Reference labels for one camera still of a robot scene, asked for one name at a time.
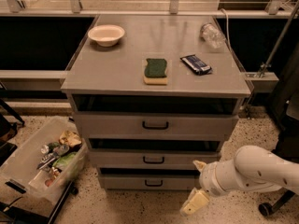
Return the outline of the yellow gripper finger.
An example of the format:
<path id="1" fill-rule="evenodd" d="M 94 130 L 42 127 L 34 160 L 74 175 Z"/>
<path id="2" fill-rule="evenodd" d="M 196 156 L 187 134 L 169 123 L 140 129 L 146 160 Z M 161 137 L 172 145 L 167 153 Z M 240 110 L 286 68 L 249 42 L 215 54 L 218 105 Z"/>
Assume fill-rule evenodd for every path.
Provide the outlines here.
<path id="1" fill-rule="evenodd" d="M 194 188 L 186 202 L 181 206 L 180 213 L 183 216 L 194 214 L 209 203 L 209 195 L 203 189 Z"/>
<path id="2" fill-rule="evenodd" d="M 206 166 L 206 163 L 203 161 L 193 161 L 192 163 L 199 172 L 202 172 Z"/>

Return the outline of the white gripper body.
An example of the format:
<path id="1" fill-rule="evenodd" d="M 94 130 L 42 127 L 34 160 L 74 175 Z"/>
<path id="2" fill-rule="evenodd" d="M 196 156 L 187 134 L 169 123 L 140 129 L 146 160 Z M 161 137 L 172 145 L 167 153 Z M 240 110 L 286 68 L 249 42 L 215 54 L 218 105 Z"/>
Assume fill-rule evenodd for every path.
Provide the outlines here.
<path id="1" fill-rule="evenodd" d="M 199 169 L 200 187 L 211 197 L 220 197 L 227 194 L 216 177 L 216 168 L 217 163 L 212 162 L 204 163 Z"/>

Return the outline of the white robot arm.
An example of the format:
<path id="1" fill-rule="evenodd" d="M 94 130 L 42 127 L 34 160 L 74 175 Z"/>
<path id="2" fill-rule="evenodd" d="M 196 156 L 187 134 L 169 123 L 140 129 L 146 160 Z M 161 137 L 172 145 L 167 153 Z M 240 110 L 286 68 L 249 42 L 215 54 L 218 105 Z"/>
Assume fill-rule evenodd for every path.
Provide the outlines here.
<path id="1" fill-rule="evenodd" d="M 269 217 L 299 194 L 299 164 L 286 161 L 262 147 L 243 146 L 228 161 L 194 161 L 193 164 L 200 172 L 201 188 L 191 191 L 180 209 L 183 216 L 192 215 L 206 206 L 211 197 L 220 197 L 233 190 L 270 192 L 286 189 L 275 204 L 259 205 L 260 213 Z"/>

